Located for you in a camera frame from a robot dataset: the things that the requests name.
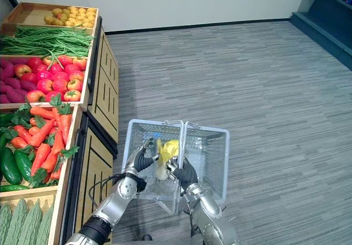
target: carrot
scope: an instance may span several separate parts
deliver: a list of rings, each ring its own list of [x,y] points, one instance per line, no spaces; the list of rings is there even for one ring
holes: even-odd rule
[[[30,113],[32,115],[38,115],[40,117],[43,117],[44,119],[54,119],[54,114],[50,110],[46,110],[41,107],[33,107],[30,110]]]
[[[32,135],[30,135],[28,130],[26,130],[26,128],[23,127],[22,125],[16,125],[13,127],[13,129],[16,132],[18,132],[18,136],[21,137],[22,139],[24,139],[26,142],[28,142],[29,139],[32,137]]]
[[[52,180],[59,180],[60,179],[60,173],[61,173],[61,167],[59,168],[59,170],[57,172],[52,172],[50,179]]]
[[[37,134],[39,131],[40,131],[40,129],[37,126],[33,126],[32,128],[30,128],[28,130],[29,134],[32,136]]]
[[[32,125],[32,126],[37,126],[37,122],[35,121],[35,118],[31,118],[29,120],[29,123]]]
[[[34,176],[34,174],[37,172],[37,170],[40,168],[42,163],[44,163],[45,159],[47,158],[48,154],[50,153],[50,145],[46,143],[42,143],[35,155],[34,162],[32,164],[32,169],[31,169],[31,176]]]
[[[22,149],[28,145],[28,143],[21,137],[14,137],[11,140],[11,144],[17,149]]]
[[[68,139],[68,132],[69,132],[70,126],[71,126],[71,119],[72,119],[72,114],[60,116],[61,129],[62,129],[62,139],[64,139],[65,145],[66,145],[67,139]]]
[[[56,119],[56,122],[57,122],[57,126],[56,127],[59,127],[59,130],[61,130],[61,122],[60,122],[60,114],[59,114],[59,111],[57,108],[53,108],[52,109],[53,111],[53,114],[54,114],[54,117]]]
[[[33,135],[32,138],[29,140],[28,144],[38,147],[46,138],[46,136],[49,134],[51,129],[53,128],[54,125],[54,119],[47,121],[44,126],[40,129],[40,131]]]

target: green vegetable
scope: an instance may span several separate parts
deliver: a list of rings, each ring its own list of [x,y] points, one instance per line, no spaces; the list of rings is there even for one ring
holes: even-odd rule
[[[17,245],[35,245],[43,212],[39,206],[39,199],[29,211],[21,230]]]
[[[0,193],[1,192],[18,191],[18,190],[26,190],[26,189],[29,189],[29,187],[22,186],[22,185],[5,185],[5,186],[0,186]]]
[[[0,245],[4,245],[7,231],[11,221],[11,208],[9,205],[4,205],[0,209]]]
[[[32,162],[29,161],[28,154],[25,154],[21,150],[15,150],[14,155],[18,170],[20,171],[24,180],[29,182],[31,179]]]
[[[51,219],[53,217],[54,205],[52,204],[47,213],[45,213],[40,223],[36,245],[48,244]]]
[[[23,223],[26,219],[27,210],[28,209],[26,201],[24,199],[20,199],[12,215],[9,230],[7,232],[7,237],[4,244],[17,244]]]
[[[10,148],[5,147],[0,153],[0,170],[9,183],[13,185],[21,183],[22,176]]]

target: robotic hand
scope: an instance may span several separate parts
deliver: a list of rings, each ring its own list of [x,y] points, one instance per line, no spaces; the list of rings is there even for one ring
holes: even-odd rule
[[[152,143],[153,138],[148,139],[130,155],[125,173],[118,176],[118,182],[112,187],[112,194],[99,205],[81,230],[71,236],[66,245],[102,245],[107,241],[128,203],[146,187],[146,182],[137,174],[159,158],[158,155],[152,158],[144,157],[145,151]]]
[[[238,245],[236,231],[231,223],[222,218],[220,206],[211,192],[198,184],[197,173],[185,158],[183,168],[175,162],[166,163],[170,178],[177,178],[184,190],[180,202],[181,210],[189,214],[191,222],[191,244]]]

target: apple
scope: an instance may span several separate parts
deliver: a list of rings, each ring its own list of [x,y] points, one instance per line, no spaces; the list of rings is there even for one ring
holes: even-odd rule
[[[49,79],[41,79],[37,83],[37,88],[44,92],[44,94],[49,93],[50,91],[53,91],[53,81]]]
[[[54,91],[65,93],[67,91],[67,81],[65,79],[56,79],[53,83]]]
[[[22,65],[22,64],[15,65],[14,69],[15,69],[15,75],[18,78],[22,77],[26,73],[31,73],[32,72],[32,69],[29,66]]]
[[[70,74],[70,80],[78,79],[83,82],[84,79],[84,72],[82,71],[73,71]]]
[[[65,72],[67,74],[71,74],[73,71],[80,71],[80,69],[77,65],[73,65],[73,64],[65,66]]]
[[[34,84],[37,84],[38,79],[37,79],[36,74],[34,74],[34,73],[26,73],[20,78],[20,81],[30,81],[30,82],[32,82]]]
[[[54,80],[65,79],[67,82],[70,80],[69,75],[66,72],[57,72],[53,76]]]
[[[63,101],[64,100],[64,94],[59,92],[59,91],[50,91],[49,93],[46,94],[45,100],[47,102],[50,102],[52,97],[55,97],[55,96],[57,96],[59,94],[61,95],[61,101]]]
[[[26,97],[30,103],[45,101],[45,94],[40,90],[32,90],[27,93]]]
[[[72,64],[77,65],[81,71],[86,70],[87,59],[86,58],[74,58]]]
[[[46,66],[50,66],[51,60],[52,60],[51,57],[44,57],[43,58],[43,64],[46,65]]]
[[[50,79],[53,80],[53,74],[50,73],[49,71],[42,71],[37,73],[37,79]]]
[[[46,65],[40,64],[40,65],[35,65],[32,69],[33,69],[32,72],[37,74],[38,72],[47,71],[48,67]]]
[[[79,101],[81,100],[81,92],[78,90],[70,90],[64,95],[65,101]]]
[[[52,65],[50,68],[51,73],[55,74],[57,72],[62,72],[64,71],[62,67],[59,64]]]
[[[78,91],[82,91],[83,88],[83,83],[82,81],[78,80],[78,79],[74,79],[71,80],[70,82],[68,82],[67,84],[67,89],[68,90],[78,90]]]
[[[60,63],[65,67],[69,64],[72,64],[72,58],[71,57],[68,57],[67,55],[60,55],[58,57]]]
[[[37,65],[41,65],[42,60],[39,57],[31,57],[27,61],[27,65],[33,70],[33,68]]]

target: potato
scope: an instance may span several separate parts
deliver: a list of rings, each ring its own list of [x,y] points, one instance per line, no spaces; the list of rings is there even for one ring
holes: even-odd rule
[[[53,23],[53,21],[54,21],[54,17],[53,16],[45,16],[44,17],[44,22],[46,23],[46,24],[52,24]]]
[[[70,12],[71,12],[72,14],[76,14],[76,15],[78,14],[78,10],[77,10],[77,9],[71,9]]]
[[[94,12],[86,12],[86,17],[88,16],[94,16],[95,17],[95,13]]]
[[[59,8],[55,8],[51,12],[54,16],[57,16],[59,13],[62,13],[62,10]]]
[[[62,12],[66,14],[67,16],[70,15],[70,11],[68,9],[62,9]]]
[[[96,13],[97,10],[95,8],[88,8],[87,9],[87,12],[93,12],[93,13]]]
[[[66,21],[66,22],[65,22],[65,25],[66,25],[66,26],[75,26],[75,24],[74,24],[73,21]]]

